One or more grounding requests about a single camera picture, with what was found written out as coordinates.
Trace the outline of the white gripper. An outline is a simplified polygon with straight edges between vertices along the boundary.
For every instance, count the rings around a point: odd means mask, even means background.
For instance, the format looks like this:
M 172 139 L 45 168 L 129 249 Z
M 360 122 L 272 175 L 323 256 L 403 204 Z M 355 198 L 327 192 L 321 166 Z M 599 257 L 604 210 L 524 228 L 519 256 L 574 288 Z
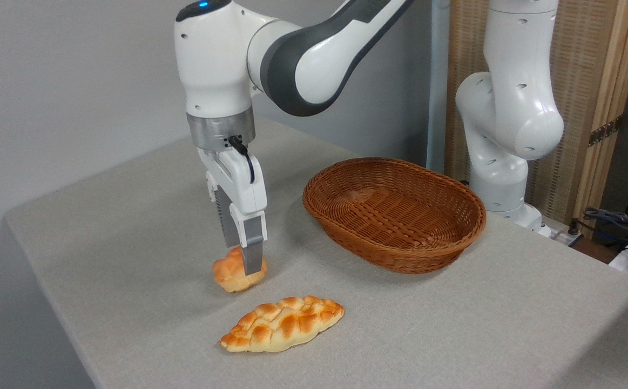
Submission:
M 267 196 L 259 160 L 234 148 L 222 152 L 198 149 L 198 154 L 207 168 L 208 192 L 217 207 L 226 246 L 241 246 L 245 275 L 260 272 L 267 240 Z

